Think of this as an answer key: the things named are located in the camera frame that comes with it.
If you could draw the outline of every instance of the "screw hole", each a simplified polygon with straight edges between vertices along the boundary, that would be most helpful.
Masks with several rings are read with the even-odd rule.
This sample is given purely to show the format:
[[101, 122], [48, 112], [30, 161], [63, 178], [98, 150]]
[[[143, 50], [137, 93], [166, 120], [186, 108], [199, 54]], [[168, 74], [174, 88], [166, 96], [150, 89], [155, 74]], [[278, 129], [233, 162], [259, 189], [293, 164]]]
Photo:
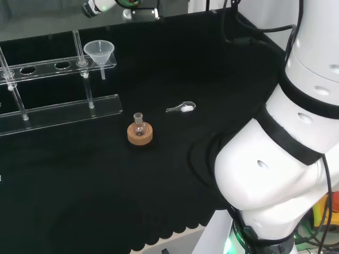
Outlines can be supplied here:
[[307, 124], [313, 123], [312, 118], [310, 118], [308, 115], [305, 115], [303, 113], [298, 113], [298, 116], [304, 123], [307, 123]]
[[259, 167], [263, 168], [263, 169], [268, 169], [269, 167], [266, 165], [266, 163], [262, 162], [261, 160], [257, 161]]
[[20, 70], [20, 73], [23, 75], [30, 75], [30, 74], [33, 74], [36, 70], [37, 70], [36, 67], [29, 66], [29, 67], [22, 68]]
[[327, 96], [330, 93], [330, 91], [328, 89], [326, 89], [325, 87], [322, 87], [322, 86], [315, 86], [314, 89], [318, 94], [321, 94], [321, 95], [324, 95], [324, 96]]
[[336, 74], [339, 74], [339, 65], [330, 65], [329, 67], [331, 71], [333, 71]]
[[65, 70], [69, 68], [69, 66], [70, 66], [70, 62], [59, 62], [55, 64], [55, 68], [59, 70]]

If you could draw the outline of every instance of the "black band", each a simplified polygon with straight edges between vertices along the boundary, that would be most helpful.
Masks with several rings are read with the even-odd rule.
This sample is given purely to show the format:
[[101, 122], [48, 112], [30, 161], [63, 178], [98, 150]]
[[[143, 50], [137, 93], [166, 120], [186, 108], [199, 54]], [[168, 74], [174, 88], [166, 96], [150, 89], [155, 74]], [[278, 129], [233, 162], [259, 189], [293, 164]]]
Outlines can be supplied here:
[[309, 166], [320, 159], [323, 154], [313, 151], [294, 139], [282, 126], [280, 126], [268, 113], [266, 106], [262, 106], [255, 119], [266, 134], [282, 149], [294, 158]]
[[304, 110], [326, 118], [339, 120], [339, 106], [321, 102], [305, 94], [288, 79], [284, 70], [280, 74], [279, 85], [286, 96]]
[[294, 246], [294, 232], [292, 232], [289, 236], [279, 239], [279, 240], [264, 240], [264, 239], [244, 239], [241, 230], [238, 230], [236, 223], [232, 223], [233, 232], [239, 242], [239, 244], [245, 249], [246, 243], [250, 243], [253, 246], [261, 247], [264, 250], [265, 254], [289, 254], [291, 253]]
[[95, 17], [96, 14], [92, 11], [92, 8], [88, 2], [84, 3], [82, 11], [86, 17]]

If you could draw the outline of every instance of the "test tube rack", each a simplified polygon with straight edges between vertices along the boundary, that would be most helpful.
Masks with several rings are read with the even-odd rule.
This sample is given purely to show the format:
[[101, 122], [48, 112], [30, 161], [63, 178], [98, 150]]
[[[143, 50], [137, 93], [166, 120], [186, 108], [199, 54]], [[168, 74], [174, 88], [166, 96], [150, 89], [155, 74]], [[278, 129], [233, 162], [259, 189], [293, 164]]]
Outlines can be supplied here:
[[[76, 57], [25, 63], [8, 66], [0, 48], [0, 85], [7, 85], [13, 94], [17, 112], [0, 114], [0, 136], [23, 131], [46, 128], [55, 125], [84, 121], [98, 117], [120, 114], [122, 106], [119, 95], [93, 98], [89, 71], [114, 68], [117, 65], [112, 53], [104, 65], [97, 65], [89, 56], [83, 54], [79, 32], [73, 31]], [[83, 78], [87, 99], [38, 107], [26, 110], [21, 100], [17, 83], [34, 79], [80, 73]]]

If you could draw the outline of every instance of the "rack hole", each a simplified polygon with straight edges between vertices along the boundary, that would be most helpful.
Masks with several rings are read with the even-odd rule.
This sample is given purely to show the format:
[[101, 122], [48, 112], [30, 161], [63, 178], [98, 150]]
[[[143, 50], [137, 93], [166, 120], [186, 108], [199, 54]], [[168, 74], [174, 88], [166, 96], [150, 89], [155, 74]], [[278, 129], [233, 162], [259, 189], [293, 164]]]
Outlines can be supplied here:
[[257, 161], [259, 167], [263, 168], [263, 169], [268, 169], [269, 167], [266, 165], [266, 163], [262, 162], [261, 160]]
[[298, 113], [298, 116], [304, 123], [307, 123], [307, 124], [313, 123], [312, 118], [310, 118], [308, 115], [305, 115], [303, 113]]
[[69, 68], [69, 66], [70, 66], [70, 62], [59, 62], [55, 64], [55, 68], [59, 70], [65, 70]]
[[36, 70], [37, 70], [36, 67], [28, 66], [28, 67], [22, 68], [20, 70], [20, 73], [23, 75], [30, 75], [30, 74], [33, 74]]

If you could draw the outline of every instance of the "small glass flask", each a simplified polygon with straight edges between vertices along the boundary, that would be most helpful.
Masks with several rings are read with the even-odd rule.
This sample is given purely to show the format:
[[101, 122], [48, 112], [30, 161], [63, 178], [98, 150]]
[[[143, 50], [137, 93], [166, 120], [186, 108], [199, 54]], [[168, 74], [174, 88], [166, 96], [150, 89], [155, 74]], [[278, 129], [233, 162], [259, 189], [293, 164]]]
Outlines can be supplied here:
[[142, 114], [141, 113], [135, 113], [134, 114], [134, 124], [132, 126], [132, 131], [137, 136], [142, 136], [147, 133], [147, 125], [142, 120]]

